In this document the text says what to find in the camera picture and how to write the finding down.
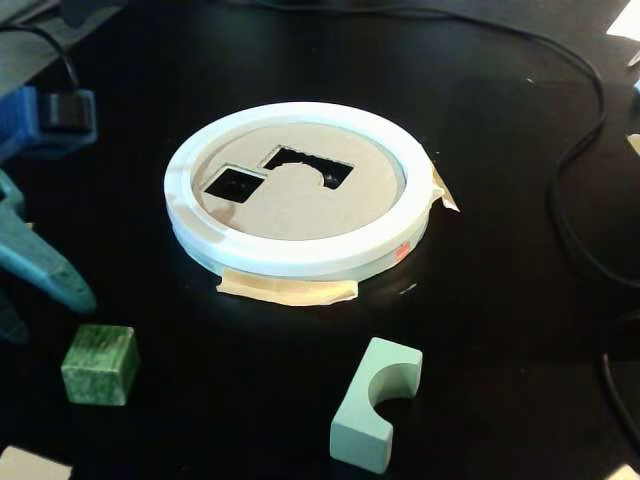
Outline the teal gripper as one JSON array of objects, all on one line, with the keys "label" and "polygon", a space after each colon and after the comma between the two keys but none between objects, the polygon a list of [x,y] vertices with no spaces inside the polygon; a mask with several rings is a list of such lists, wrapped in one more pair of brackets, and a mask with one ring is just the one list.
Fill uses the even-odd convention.
[{"label": "teal gripper", "polygon": [[[1,267],[76,313],[92,313],[95,295],[74,266],[22,220],[25,199],[8,174],[1,178]],[[0,294],[1,338],[25,345],[29,331],[4,290]]]}]

